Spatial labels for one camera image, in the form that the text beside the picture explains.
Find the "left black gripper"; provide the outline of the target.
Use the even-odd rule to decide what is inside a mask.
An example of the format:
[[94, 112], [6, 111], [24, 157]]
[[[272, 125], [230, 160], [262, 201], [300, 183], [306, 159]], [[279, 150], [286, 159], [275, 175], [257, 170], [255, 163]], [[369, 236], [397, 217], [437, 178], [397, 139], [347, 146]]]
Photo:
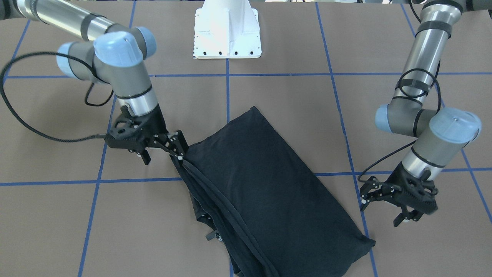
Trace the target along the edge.
[[423, 216], [416, 209], [409, 211], [408, 207], [415, 208], [417, 197], [414, 195], [417, 178], [411, 175], [400, 162], [390, 174], [386, 182], [379, 181], [372, 176], [359, 189], [361, 200], [360, 210], [364, 211], [370, 203], [384, 201], [401, 208], [401, 213], [393, 220], [394, 227], [403, 222], [417, 222]]

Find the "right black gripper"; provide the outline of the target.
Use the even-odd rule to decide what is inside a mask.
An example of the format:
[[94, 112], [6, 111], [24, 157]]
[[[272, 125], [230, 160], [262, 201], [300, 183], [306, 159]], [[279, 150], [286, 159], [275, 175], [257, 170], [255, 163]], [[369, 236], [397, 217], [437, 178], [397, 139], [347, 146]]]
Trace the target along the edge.
[[[138, 142], [141, 147], [162, 149], [177, 160], [183, 160], [188, 152], [189, 145], [181, 130], [168, 132], [162, 110], [157, 105], [151, 112], [133, 117], [134, 125], [137, 127]], [[139, 151], [145, 165], [151, 162], [151, 156], [147, 149]]]

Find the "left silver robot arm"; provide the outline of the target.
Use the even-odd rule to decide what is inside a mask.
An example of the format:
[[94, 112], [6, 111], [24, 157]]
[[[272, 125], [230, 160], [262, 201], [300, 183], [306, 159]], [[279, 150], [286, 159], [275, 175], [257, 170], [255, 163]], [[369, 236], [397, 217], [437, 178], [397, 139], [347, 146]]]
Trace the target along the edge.
[[490, 0], [424, 0], [404, 70], [391, 101], [376, 110], [375, 125], [381, 131], [413, 137], [408, 149], [386, 181], [369, 177], [358, 181], [360, 209], [384, 201], [401, 209], [393, 225], [417, 222], [437, 211], [436, 177], [481, 133], [481, 119], [460, 109], [443, 107], [437, 76], [445, 46], [462, 14], [490, 10]]

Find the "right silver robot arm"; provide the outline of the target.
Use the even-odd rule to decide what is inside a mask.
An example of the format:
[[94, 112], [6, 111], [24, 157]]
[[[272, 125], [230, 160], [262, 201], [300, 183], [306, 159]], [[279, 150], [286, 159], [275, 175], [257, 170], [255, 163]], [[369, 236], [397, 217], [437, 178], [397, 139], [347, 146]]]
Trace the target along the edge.
[[55, 56], [59, 69], [68, 77], [108, 84], [116, 96], [121, 114], [109, 130], [72, 140], [51, 137], [26, 123], [7, 99], [4, 88], [1, 96], [12, 115], [30, 131], [57, 142], [74, 143], [104, 139], [113, 149], [127, 149], [151, 161], [148, 148], [169, 153], [178, 167], [188, 151], [181, 131], [166, 129], [158, 98], [153, 89], [144, 60], [155, 54], [156, 42], [144, 27], [125, 27], [105, 16], [93, 13], [65, 0], [2, 0], [1, 20], [27, 18], [55, 26], [76, 37], [79, 42], [65, 43], [56, 52], [32, 52], [14, 58], [2, 71], [4, 78], [14, 63], [24, 58]]

